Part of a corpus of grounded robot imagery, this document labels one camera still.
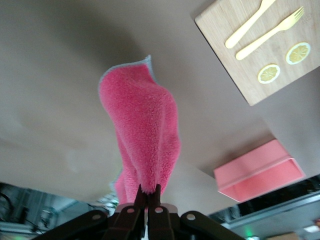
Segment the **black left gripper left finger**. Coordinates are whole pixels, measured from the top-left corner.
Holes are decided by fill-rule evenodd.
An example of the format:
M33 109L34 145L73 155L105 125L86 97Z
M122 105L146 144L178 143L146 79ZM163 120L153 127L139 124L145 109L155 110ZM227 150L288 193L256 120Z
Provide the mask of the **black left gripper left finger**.
M36 240L139 240L143 237L147 196L139 187L133 203L120 204L112 216L92 210L67 221Z

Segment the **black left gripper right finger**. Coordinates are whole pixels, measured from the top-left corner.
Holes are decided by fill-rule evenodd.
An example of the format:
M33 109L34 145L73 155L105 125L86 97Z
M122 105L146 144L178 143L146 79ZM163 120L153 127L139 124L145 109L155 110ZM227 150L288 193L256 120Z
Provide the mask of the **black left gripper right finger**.
M161 186L148 196L148 238L150 240L242 240L233 231L208 216L191 210L181 216L176 206L161 204Z

